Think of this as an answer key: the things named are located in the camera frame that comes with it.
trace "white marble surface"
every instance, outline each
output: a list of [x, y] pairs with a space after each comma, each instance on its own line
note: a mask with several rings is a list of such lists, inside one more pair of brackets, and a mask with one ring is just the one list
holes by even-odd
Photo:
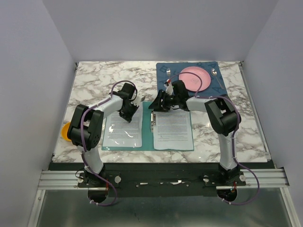
[[[157, 96], [155, 61], [80, 62], [64, 123], [71, 120], [78, 104], [90, 105], [106, 97], [112, 85], [120, 80], [131, 80], [145, 100]], [[228, 95], [239, 110], [242, 123], [237, 133], [237, 157], [240, 162], [266, 162], [265, 149], [256, 125], [251, 104], [236, 62], [219, 62]], [[211, 128], [206, 113], [191, 112], [194, 151], [109, 151], [99, 153], [103, 162], [219, 162], [217, 134]], [[59, 136], [54, 162], [82, 162], [80, 152], [71, 142]]]

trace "gray wall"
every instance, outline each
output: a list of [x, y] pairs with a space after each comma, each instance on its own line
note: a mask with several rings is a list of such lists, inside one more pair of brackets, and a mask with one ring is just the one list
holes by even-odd
[[303, 1], [280, 0], [245, 59], [244, 72], [303, 224]]
[[0, 1], [0, 225], [27, 225], [74, 63], [41, 0]]
[[277, 0], [43, 0], [89, 60], [243, 60]]

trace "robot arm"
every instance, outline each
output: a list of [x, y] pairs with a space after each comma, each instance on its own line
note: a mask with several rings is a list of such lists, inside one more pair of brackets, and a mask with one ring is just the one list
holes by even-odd
[[185, 111], [201, 111], [208, 114], [212, 128], [219, 136], [220, 165], [219, 170], [225, 181], [239, 174], [240, 168], [234, 160], [232, 152], [232, 133], [237, 125], [237, 114], [233, 106], [223, 98], [198, 98], [188, 95], [184, 83], [177, 80], [172, 83], [174, 95], [163, 90], [158, 92], [150, 109], [156, 112], [167, 112], [171, 106], [178, 105]]
[[67, 132], [67, 137], [72, 141], [73, 145], [77, 146], [77, 148], [83, 153], [85, 161], [88, 164], [85, 166], [85, 170], [87, 172], [92, 173], [88, 168], [89, 166], [94, 173], [101, 174], [103, 163], [100, 159], [97, 145], [101, 138], [103, 119], [111, 113], [118, 111], [119, 115], [123, 119], [131, 122], [132, 117], [141, 102], [141, 98], [138, 94], [136, 95], [136, 98], [132, 100], [134, 92], [135, 87], [133, 85], [124, 83], [120, 91], [113, 92], [109, 101], [90, 110], [86, 114], [84, 121], [89, 121], [89, 125], [83, 126], [83, 134], [87, 152], [84, 152], [81, 140], [80, 123], [84, 112], [87, 111], [89, 107], [85, 105], [78, 105], [76, 107]]

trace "blue placemat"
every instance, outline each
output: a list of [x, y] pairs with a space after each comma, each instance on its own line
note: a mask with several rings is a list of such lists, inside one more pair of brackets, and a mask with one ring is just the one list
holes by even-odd
[[[210, 61], [210, 62], [178, 62], [178, 63], [157, 63], [157, 88], [158, 91], [160, 89], [166, 90], [164, 87], [164, 83], [167, 81], [168, 77], [166, 74], [166, 69], [170, 69], [171, 76], [176, 75], [180, 73], [183, 69], [190, 67], [190, 66], [196, 66], [203, 68], [208, 72], [211, 78], [210, 86], [205, 89], [204, 91], [198, 92], [199, 96], [219, 96], [223, 94], [227, 94], [226, 87], [219, 69], [219, 65], [216, 61]], [[220, 81], [220, 84], [224, 87], [222, 89], [220, 87], [219, 82], [217, 79], [211, 74], [211, 69], [215, 69], [217, 71], [217, 78]], [[172, 81], [178, 80], [178, 77], [175, 77], [172, 79]], [[188, 94], [190, 96], [193, 96], [195, 93], [192, 91], [188, 91]]]

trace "orange object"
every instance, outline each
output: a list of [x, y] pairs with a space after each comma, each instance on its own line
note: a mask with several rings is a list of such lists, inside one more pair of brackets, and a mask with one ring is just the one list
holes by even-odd
[[70, 122], [66, 123], [63, 128], [61, 129], [61, 136], [63, 137], [63, 139], [65, 139], [66, 141], [71, 141], [68, 137], [67, 137], [67, 131], [68, 128], [70, 127]]

